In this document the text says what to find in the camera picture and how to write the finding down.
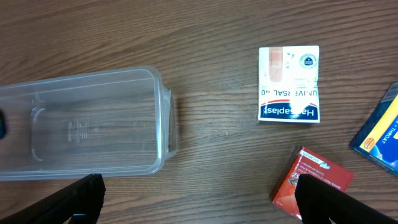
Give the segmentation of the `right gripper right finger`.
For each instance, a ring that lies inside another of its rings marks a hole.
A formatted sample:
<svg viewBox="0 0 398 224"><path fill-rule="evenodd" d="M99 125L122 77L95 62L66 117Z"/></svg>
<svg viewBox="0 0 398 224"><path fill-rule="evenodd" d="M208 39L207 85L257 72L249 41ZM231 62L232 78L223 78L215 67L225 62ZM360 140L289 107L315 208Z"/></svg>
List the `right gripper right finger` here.
<svg viewBox="0 0 398 224"><path fill-rule="evenodd" d="M299 177L295 198L303 224L397 224L310 174Z"/></svg>

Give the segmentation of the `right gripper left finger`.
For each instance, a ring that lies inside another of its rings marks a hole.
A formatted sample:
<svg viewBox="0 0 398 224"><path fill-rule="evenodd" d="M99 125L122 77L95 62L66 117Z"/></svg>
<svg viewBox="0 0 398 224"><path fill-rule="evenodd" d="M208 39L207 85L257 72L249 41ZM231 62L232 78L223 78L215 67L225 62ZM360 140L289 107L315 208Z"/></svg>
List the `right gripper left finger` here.
<svg viewBox="0 0 398 224"><path fill-rule="evenodd" d="M104 204L106 187L101 174L90 174L31 206L9 215L1 224L96 224Z"/></svg>

